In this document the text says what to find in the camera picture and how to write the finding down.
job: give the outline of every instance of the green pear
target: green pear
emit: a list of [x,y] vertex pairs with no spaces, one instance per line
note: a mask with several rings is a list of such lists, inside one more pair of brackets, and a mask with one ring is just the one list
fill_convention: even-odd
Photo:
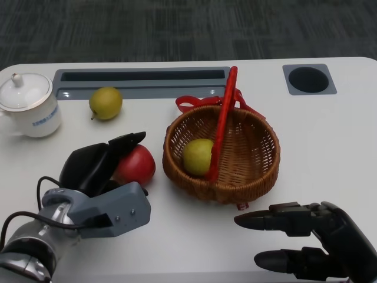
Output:
[[99,88],[90,98],[89,106],[93,112],[91,119],[109,120],[122,109],[123,98],[114,87]]
[[196,176],[204,176],[211,165],[213,142],[197,139],[189,142],[183,149],[183,166],[185,170]]

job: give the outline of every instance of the red apple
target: red apple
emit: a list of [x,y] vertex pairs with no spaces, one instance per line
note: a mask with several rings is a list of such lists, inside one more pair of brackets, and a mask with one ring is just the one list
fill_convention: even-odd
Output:
[[138,144],[129,155],[120,160],[113,178],[121,185],[138,182],[143,187],[152,179],[155,171],[152,154]]

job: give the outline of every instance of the white porcelain cup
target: white porcelain cup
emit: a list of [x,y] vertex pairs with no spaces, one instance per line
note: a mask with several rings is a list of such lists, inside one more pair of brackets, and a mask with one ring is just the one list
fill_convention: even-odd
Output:
[[20,133],[29,137],[52,134],[61,124],[61,113],[52,93],[52,81],[40,74],[14,74],[0,88],[0,120],[10,117]]

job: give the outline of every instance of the gray slot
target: gray slot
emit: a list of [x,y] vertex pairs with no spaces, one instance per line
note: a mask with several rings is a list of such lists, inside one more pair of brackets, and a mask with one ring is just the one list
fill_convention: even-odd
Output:
[[336,88],[325,64],[284,65],[285,80],[293,96],[336,94]]
[[229,67],[58,70],[58,100],[88,100],[101,87],[119,89],[124,99],[223,96]]

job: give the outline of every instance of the woven basket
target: woven basket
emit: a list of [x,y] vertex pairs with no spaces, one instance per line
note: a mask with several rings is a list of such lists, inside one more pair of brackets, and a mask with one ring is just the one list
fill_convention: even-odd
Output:
[[229,110],[215,181],[190,176],[183,168],[182,151],[187,143],[195,139],[216,142],[222,110],[222,106],[202,106],[179,116],[167,130],[163,168],[175,185],[198,199],[250,202],[271,190],[279,171],[279,141],[263,116]]

